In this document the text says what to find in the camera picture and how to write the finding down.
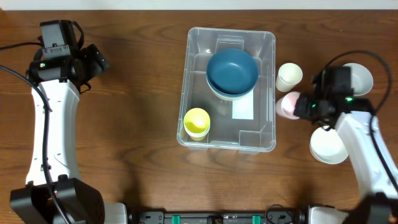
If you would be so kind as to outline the light blue cup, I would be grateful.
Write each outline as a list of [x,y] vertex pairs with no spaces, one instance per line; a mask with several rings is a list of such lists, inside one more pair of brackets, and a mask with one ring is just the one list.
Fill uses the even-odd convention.
[[189,136],[194,138],[201,138],[208,134],[210,126],[208,126],[207,128],[200,128],[196,126],[184,126],[184,129]]

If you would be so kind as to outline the cream cup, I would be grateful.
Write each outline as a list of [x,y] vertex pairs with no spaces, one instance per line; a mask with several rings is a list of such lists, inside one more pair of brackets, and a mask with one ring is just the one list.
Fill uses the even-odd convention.
[[285,63],[278,71],[276,78],[276,88],[281,92],[290,91],[303,78],[302,69],[295,63]]

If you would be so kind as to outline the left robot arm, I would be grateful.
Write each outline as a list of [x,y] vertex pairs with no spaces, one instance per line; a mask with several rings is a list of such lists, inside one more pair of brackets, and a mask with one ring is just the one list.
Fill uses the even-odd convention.
[[39,50],[22,79],[32,89],[34,150],[25,186],[11,192],[25,223],[128,223],[123,203],[106,203],[84,183],[76,160],[76,109],[90,80],[109,64],[95,45],[76,37],[75,21],[40,24]]

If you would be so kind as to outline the grey small bowl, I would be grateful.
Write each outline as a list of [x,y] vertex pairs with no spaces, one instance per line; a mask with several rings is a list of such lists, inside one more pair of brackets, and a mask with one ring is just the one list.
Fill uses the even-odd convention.
[[362,96],[372,90],[373,76],[365,66],[358,63],[346,63],[344,67],[351,69],[351,87],[354,90],[354,96]]

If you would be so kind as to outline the cream large bowl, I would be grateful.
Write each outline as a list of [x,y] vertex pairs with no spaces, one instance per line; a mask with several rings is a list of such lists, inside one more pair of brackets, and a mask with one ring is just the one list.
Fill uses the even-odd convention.
[[240,100],[243,99],[251,94],[253,94],[253,90],[251,90],[250,92],[241,95],[241,96],[224,96],[221,93],[218,93],[213,87],[210,87],[210,90],[215,94],[215,96],[217,96],[219,99],[224,100],[224,101],[235,101],[235,100]]

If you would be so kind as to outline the yellow cup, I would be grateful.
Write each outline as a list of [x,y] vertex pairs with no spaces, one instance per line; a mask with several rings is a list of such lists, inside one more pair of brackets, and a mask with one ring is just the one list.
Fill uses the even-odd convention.
[[201,108],[190,109],[183,118],[184,126],[207,128],[210,126],[209,114]]
[[188,133],[188,135],[194,140],[194,141],[202,141],[206,138],[208,133],[203,132],[203,133]]

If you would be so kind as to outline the white small bowl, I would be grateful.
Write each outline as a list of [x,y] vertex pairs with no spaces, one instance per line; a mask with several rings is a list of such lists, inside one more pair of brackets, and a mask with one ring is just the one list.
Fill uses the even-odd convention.
[[341,138],[334,129],[326,131],[329,126],[317,128],[310,138],[312,156],[326,164],[340,164],[348,158],[348,152]]

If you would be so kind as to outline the blue bowl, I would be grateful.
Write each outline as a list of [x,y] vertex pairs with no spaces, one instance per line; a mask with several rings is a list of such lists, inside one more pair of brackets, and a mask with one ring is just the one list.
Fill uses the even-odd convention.
[[237,95],[256,86],[259,69],[253,57],[245,51],[224,49],[210,58],[206,79],[217,90]]
[[256,86],[253,86],[249,91],[246,91],[246,92],[244,92],[244,93],[242,93],[242,94],[234,95],[234,94],[223,93],[223,92],[217,90],[217,89],[210,83],[209,80],[207,80],[206,82],[207,82],[207,84],[208,84],[209,87],[213,87],[218,93],[221,93],[221,94],[224,95],[224,96],[241,96],[241,95],[244,95],[244,94],[250,92],[251,90],[254,90],[255,87],[256,87]]

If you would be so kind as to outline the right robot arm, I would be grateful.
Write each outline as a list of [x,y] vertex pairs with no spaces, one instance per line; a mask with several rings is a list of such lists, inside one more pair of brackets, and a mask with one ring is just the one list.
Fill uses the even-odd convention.
[[349,67],[327,67],[313,79],[312,95],[302,93],[294,115],[334,129],[341,138],[362,194],[351,211],[312,206],[307,223],[396,223],[397,167],[378,130],[376,111],[354,96]]

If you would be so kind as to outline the pink cup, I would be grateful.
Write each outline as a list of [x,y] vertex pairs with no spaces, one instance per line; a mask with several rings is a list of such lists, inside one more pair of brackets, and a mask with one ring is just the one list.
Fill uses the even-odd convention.
[[275,104],[276,113],[283,118],[292,120],[299,119],[298,116],[294,115],[295,104],[299,96],[299,92],[293,91],[279,99]]

